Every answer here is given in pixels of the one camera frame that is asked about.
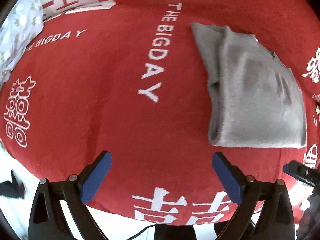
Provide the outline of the white floral bedsheet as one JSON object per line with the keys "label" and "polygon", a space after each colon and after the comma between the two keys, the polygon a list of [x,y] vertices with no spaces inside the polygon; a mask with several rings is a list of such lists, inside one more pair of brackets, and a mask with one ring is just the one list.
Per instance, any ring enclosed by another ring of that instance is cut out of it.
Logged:
{"label": "white floral bedsheet", "polygon": [[28,44],[43,29],[40,0],[18,0],[1,26],[1,85],[24,54]]}

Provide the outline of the grey knit sweater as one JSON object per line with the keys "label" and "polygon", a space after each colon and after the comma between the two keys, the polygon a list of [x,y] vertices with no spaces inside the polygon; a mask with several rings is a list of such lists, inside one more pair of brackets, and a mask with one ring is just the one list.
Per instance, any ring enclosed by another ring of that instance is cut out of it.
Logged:
{"label": "grey knit sweater", "polygon": [[208,74],[211,145],[303,148],[306,113],[291,69],[252,34],[200,23],[191,29]]}

